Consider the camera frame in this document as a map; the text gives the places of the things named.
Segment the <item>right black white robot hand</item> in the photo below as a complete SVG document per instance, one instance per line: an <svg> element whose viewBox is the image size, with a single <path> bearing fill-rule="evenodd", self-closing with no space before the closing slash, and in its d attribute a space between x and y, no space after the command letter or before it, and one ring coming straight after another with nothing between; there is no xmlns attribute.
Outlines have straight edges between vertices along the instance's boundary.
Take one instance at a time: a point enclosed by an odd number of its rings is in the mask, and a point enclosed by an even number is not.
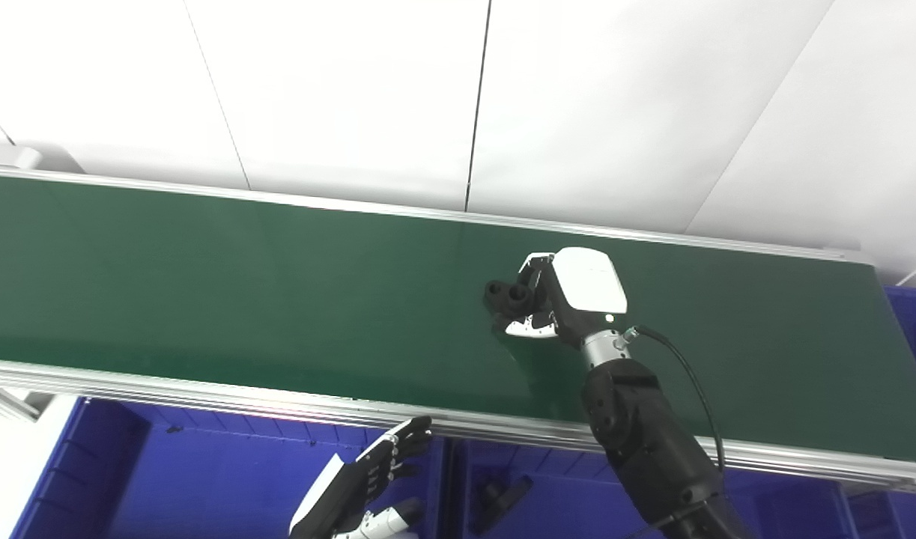
<svg viewBox="0 0 916 539"><path fill-rule="evenodd" d="M532 253L499 294L496 327L520 338L558 338L580 350L610 330L628 298L608 255L589 248Z"/></svg>

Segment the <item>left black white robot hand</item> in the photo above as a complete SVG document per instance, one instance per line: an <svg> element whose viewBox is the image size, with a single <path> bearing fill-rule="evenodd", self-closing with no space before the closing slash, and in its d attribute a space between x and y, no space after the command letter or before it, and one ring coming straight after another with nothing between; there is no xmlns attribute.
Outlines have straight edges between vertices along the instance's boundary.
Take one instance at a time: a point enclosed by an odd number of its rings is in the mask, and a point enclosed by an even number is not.
<svg viewBox="0 0 916 539"><path fill-rule="evenodd" d="M304 495L289 525L290 538L413 538L426 504L403 499L371 511L393 481L419 474L407 460L427 453L431 417L409 418L375 438L355 460L334 454Z"/></svg>

